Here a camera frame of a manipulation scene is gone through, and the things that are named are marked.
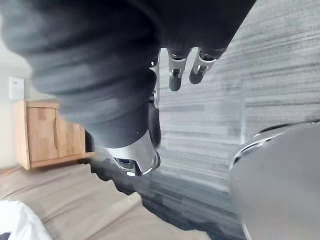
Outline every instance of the silver metal part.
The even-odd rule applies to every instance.
[[[131,145],[106,149],[115,158],[114,160],[119,168],[127,172],[132,172],[135,175],[139,175],[140,172],[142,175],[146,174],[157,168],[160,163],[159,155],[152,145],[148,130],[139,140]],[[131,168],[126,168],[120,164],[121,160],[126,161],[126,164],[134,164],[135,162],[136,165]]]
[[[273,138],[280,136],[292,129],[299,129],[299,128],[314,128],[319,127],[319,121],[311,121],[311,122],[299,122],[296,124],[288,124],[288,126],[276,127],[275,129],[267,130],[261,133],[256,134],[253,139],[242,144],[238,150],[235,152],[233,160],[229,166],[229,170],[233,168],[235,163],[237,163],[242,157],[247,154],[252,153],[257,148],[263,146],[268,141],[272,140]]]
[[[157,60],[152,61],[150,65],[150,69],[154,71],[156,75],[156,82],[153,91],[153,100],[155,108],[159,109],[159,102],[160,102],[160,72],[159,72],[159,62],[160,62],[160,53]]]
[[[272,126],[240,146],[229,192],[248,240],[317,240],[320,123]]]
[[[193,63],[193,67],[192,70],[195,74],[198,74],[198,72],[200,71],[202,75],[205,75],[207,71],[209,71],[211,69],[211,67],[213,66],[213,64],[215,63],[215,61],[217,59],[213,59],[213,60],[203,60],[200,57],[200,49],[198,50],[197,56],[194,59],[194,63]]]
[[[178,58],[174,59],[173,56],[169,56],[169,74],[172,78],[177,75],[178,78],[182,78],[182,75],[186,68],[187,59]]]

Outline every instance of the cabinet door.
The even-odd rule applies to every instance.
[[[56,110],[27,107],[26,109],[29,157],[31,162],[58,157]]]
[[[86,152],[85,130],[78,124],[66,121],[58,112],[56,135],[59,158]]]

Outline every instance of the wooden cabinet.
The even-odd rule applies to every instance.
[[[85,130],[64,120],[54,101],[19,101],[14,106],[18,161],[26,169],[89,158]]]

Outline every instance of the white fabric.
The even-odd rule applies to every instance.
[[[52,240],[37,215],[21,201],[0,201],[0,235],[10,240]]]

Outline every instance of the robotic finger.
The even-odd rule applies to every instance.
[[[198,48],[197,56],[195,57],[189,80],[192,84],[199,84],[204,78],[207,71],[211,69],[213,64],[226,51],[226,48]]]
[[[187,49],[167,49],[169,53],[169,87],[176,92],[181,87],[182,75],[186,68],[187,57],[191,48]]]

